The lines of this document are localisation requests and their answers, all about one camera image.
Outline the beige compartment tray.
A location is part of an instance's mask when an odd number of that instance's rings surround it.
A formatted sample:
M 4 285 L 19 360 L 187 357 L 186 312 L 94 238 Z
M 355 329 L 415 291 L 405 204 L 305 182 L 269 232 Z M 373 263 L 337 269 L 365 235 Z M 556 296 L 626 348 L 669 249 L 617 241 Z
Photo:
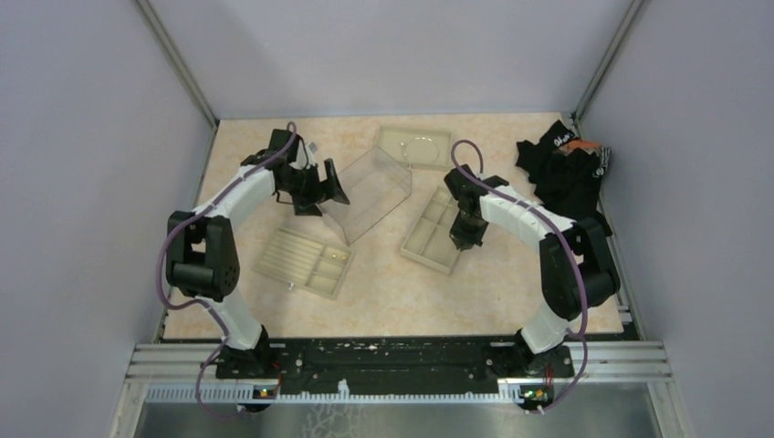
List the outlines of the beige compartment tray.
M 437 186 L 403 239 L 401 255 L 450 275 L 461 254 L 450 235 L 457 214 L 456 200 L 444 185 Z

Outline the clear acrylic box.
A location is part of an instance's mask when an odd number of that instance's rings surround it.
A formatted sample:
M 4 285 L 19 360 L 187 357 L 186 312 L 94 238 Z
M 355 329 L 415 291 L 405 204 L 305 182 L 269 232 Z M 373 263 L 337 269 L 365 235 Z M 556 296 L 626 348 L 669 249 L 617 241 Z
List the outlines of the clear acrylic box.
M 320 206 L 323 222 L 345 244 L 352 245 L 412 194 L 413 174 L 379 147 L 373 147 L 338 172 L 350 202 L 332 200 Z

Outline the beige ring-slot tray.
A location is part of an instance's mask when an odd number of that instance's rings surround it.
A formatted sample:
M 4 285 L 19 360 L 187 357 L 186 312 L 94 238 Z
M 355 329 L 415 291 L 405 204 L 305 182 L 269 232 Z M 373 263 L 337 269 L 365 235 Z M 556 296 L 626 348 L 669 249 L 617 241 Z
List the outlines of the beige ring-slot tray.
M 253 270 L 290 288 L 335 300 L 352 259 L 353 250 L 348 246 L 280 227 L 268 238 Z

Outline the shallow beige tray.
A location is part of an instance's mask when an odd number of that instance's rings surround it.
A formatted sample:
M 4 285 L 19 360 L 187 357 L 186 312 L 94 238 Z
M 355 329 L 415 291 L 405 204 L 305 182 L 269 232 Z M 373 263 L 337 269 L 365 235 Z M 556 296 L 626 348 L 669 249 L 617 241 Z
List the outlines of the shallow beige tray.
M 444 172 L 452 168 L 452 134 L 447 130 L 381 126 L 376 145 L 403 166 Z

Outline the silver pearl-tipped bangle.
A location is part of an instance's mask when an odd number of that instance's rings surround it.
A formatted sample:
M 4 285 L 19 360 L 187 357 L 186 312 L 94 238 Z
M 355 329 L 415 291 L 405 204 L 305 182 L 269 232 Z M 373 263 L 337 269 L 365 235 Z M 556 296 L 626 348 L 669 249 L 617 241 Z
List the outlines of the silver pearl-tipped bangle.
M 399 142 L 402 158 L 410 164 L 433 163 L 440 154 L 439 147 L 433 138 L 415 137 Z

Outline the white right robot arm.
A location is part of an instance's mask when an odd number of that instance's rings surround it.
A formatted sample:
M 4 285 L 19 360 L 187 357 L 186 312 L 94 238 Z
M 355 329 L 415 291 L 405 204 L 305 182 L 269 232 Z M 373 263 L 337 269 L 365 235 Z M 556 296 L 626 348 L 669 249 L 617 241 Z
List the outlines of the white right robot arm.
M 611 233 L 596 217 L 575 220 L 554 214 L 520 195 L 503 178 L 478 179 L 466 165 L 451 170 L 444 182 L 458 209 L 449 232 L 456 249 L 481 246 L 493 224 L 539 256 L 544 303 L 517 332 L 514 351 L 518 371 L 537 376 L 549 365 L 549 351 L 569 335 L 572 323 L 586 326 L 589 309 L 620 290 L 607 243 Z

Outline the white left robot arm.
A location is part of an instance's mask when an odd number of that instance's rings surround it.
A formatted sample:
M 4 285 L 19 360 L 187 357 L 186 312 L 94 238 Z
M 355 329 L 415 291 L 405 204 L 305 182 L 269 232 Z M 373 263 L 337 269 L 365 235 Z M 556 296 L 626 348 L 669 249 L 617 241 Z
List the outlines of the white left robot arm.
M 267 334 L 237 292 L 240 261 L 235 232 L 268 198 L 286 193 L 296 216 L 320 216 L 327 201 L 350 199 L 331 159 L 316 162 L 294 122 L 272 131 L 269 144 L 243 159 L 224 188 L 192 211 L 176 211 L 156 268 L 190 304 L 199 304 L 223 331 L 223 342 L 240 351 L 237 364 L 253 378 L 274 364 Z

